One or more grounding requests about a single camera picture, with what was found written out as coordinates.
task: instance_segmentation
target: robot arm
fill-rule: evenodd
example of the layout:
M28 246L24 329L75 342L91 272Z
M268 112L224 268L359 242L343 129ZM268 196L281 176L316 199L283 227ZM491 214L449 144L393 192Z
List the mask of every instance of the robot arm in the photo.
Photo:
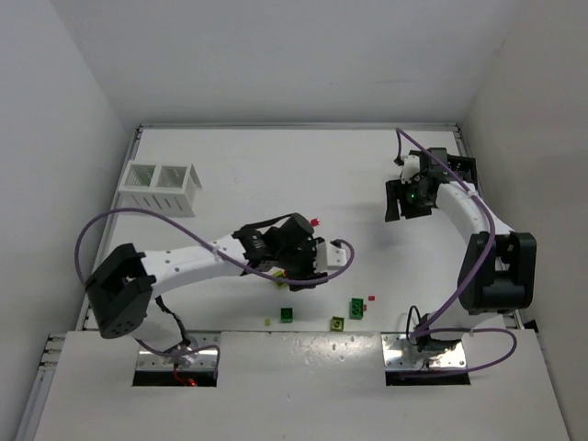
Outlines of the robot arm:
M406 219L426 216L431 214L431 209L444 211L468 244L458 277L458 283L461 284L474 267L490 236L488 217L471 198L477 189L476 163L472 158L448 155L446 149L429 149L429 152L456 172L465 181L469 192L429 156L412 151L400 161L401 179L386 183L386 221L397 221L401 215ZM484 207L492 215L495 225L491 251L459 301L455 301L431 324L431 330L471 329L497 313L526 308L533 299L537 249L535 238L529 233L515 232L485 204ZM459 340L461 335L438 333L434 338L427 335L419 337L417 341L419 345L426 345L433 340L449 342Z
M288 218L279 228L271 226ZM323 238L298 213L249 224L209 243L242 266L257 271L280 267L289 279L317 280L329 269L345 266L345 249ZM214 277L248 274L204 246L138 253L132 243L117 247L86 283L86 292L103 338L130 334L164 351L184 343L186 333L177 315L163 303L166 292ZM290 285L290 290L316 284Z

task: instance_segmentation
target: white table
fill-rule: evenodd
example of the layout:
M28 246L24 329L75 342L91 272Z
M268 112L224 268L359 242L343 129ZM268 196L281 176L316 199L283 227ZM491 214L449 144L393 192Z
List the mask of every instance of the white table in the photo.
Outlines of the white table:
M411 134L458 152L451 131ZM402 330L412 304L437 308L455 289L465 249L439 212L384 223L384 182L398 174L392 131L147 129L132 152L194 163L203 191L197 217L181 222L208 239L296 210L319 218L323 237L349 240L357 260L340 278L298 293L253 276L169 293L188 329L232 331L221 335L217 388L132 387L137 344L101 339L90 314L85 331L65 340L37 441L568 439L531 331L515 331L513 357L471 374L469 386L385 386L378 332ZM101 254L126 242L190 244L156 220L120 216ZM362 321L345 321L344 334L324 332L331 316L347 316L351 297L368 295L377 299ZM285 306L294 308L292 324L277 322ZM269 328L265 317L274 319ZM509 344L499 334L466 335L469 366Z

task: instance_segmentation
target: wall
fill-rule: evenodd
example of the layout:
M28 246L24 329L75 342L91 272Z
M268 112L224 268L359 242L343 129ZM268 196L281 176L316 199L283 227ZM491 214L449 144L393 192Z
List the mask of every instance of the wall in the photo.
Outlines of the wall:
M588 433L586 17L583 0L529 1L464 128L492 207L537 237L528 315L574 439Z
M0 12L0 440L16 434L49 332L73 329L73 251L106 209L130 133L47 0ZM98 231L85 242L95 255Z
M519 0L51 0L128 127L463 119Z

